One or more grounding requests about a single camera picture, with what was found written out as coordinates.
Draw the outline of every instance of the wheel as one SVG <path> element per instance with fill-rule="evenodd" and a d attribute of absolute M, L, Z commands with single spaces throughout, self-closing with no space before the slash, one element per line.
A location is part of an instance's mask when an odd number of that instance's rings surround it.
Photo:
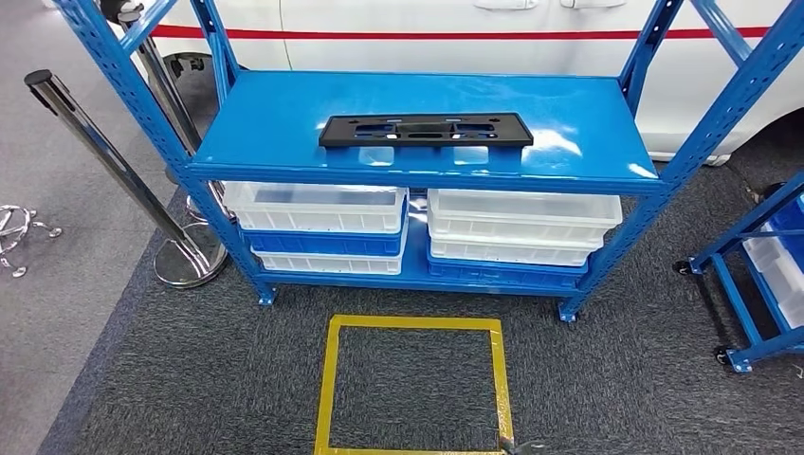
<path fill-rule="evenodd" d="M 673 264 L 673 270 L 682 275 L 690 275 L 692 274 L 692 265 L 689 264 L 689 261 L 677 261 Z"/>
<path fill-rule="evenodd" d="M 773 185 L 768 185 L 768 187 L 762 191 L 762 199 L 767 199 L 774 195 L 775 192 L 778 191 L 779 188 L 783 187 L 786 182 L 776 182 Z"/>
<path fill-rule="evenodd" d="M 729 350 L 732 349 L 731 346 L 718 346 L 712 351 L 712 354 L 715 356 L 715 360 L 718 361 L 721 365 L 725 367 L 731 366 L 731 359 L 728 356 Z"/>

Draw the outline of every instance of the floor marking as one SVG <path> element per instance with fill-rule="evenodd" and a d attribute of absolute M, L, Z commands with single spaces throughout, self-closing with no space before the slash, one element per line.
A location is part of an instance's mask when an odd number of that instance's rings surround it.
<path fill-rule="evenodd" d="M 341 327 L 419 330 L 486 330 L 491 341 L 491 365 L 497 399 L 500 436 L 513 439 L 511 406 L 508 402 L 508 376 L 505 372 L 503 327 L 498 319 L 489 318 L 419 318 L 397 316 L 334 315 L 329 321 L 324 368 L 321 376 L 319 419 L 316 427 L 314 455 L 500 455 L 494 451 L 386 450 L 382 448 L 340 448 L 329 446 L 332 407 L 335 397 L 335 373 L 338 367 L 338 334 Z"/>

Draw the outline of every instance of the white plastic bin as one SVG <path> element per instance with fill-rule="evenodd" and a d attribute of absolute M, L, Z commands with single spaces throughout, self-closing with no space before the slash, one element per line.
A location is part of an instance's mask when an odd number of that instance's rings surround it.
<path fill-rule="evenodd" d="M 408 240 L 408 222 L 402 227 L 402 248 L 396 256 L 358 256 L 349 254 L 313 253 L 266 253 L 256 254 L 267 270 L 322 273 L 365 273 L 376 275 L 399 275 L 402 272 L 402 256 Z"/>
<path fill-rule="evenodd" d="M 408 189 L 227 182 L 224 203 L 249 230 L 393 234 Z"/>
<path fill-rule="evenodd" d="M 502 244 L 482 238 L 455 240 L 451 236 L 430 233 L 430 254 L 434 258 L 494 261 L 499 263 L 582 266 L 603 241 L 586 245 L 552 242 L 544 244 Z"/>
<path fill-rule="evenodd" d="M 768 224 L 763 231 L 771 230 Z M 768 283 L 779 310 L 791 328 L 804 325 L 804 273 L 777 237 L 754 237 L 743 242 L 748 257 Z"/>
<path fill-rule="evenodd" d="M 495 242 L 600 243 L 623 221 L 618 196 L 428 190 L 429 230 Z"/>

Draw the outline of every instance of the shelf foot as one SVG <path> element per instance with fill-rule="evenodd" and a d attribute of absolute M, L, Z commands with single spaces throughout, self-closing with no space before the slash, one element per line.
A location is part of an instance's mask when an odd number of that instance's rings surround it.
<path fill-rule="evenodd" d="M 258 304 L 260 306 L 271 306 L 274 304 L 274 298 L 276 297 L 276 287 L 268 287 L 264 294 L 260 295 L 260 299 L 258 300 Z"/>
<path fill-rule="evenodd" d="M 673 270 L 679 275 L 702 275 L 704 271 L 694 265 L 693 259 L 687 258 L 683 261 L 676 261 L 673 264 Z"/>
<path fill-rule="evenodd" d="M 566 313 L 561 311 L 560 308 L 558 309 L 558 318 L 564 322 L 575 322 L 577 320 L 575 313 Z"/>
<path fill-rule="evenodd" d="M 746 359 L 736 359 L 734 354 L 737 353 L 736 349 L 729 346 L 718 346 L 714 350 L 715 360 L 724 367 L 731 367 L 735 373 L 750 373 L 754 370 L 751 363 Z"/>

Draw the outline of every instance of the car door handle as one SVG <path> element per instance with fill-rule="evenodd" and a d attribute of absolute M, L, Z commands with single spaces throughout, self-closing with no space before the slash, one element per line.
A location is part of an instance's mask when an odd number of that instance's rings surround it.
<path fill-rule="evenodd" d="M 590 8 L 613 8 L 621 7 L 628 0 L 561 0 L 564 8 L 590 9 Z"/>
<path fill-rule="evenodd" d="M 475 0 L 475 8 L 489 11 L 521 11 L 533 9 L 538 4 L 539 0 Z"/>

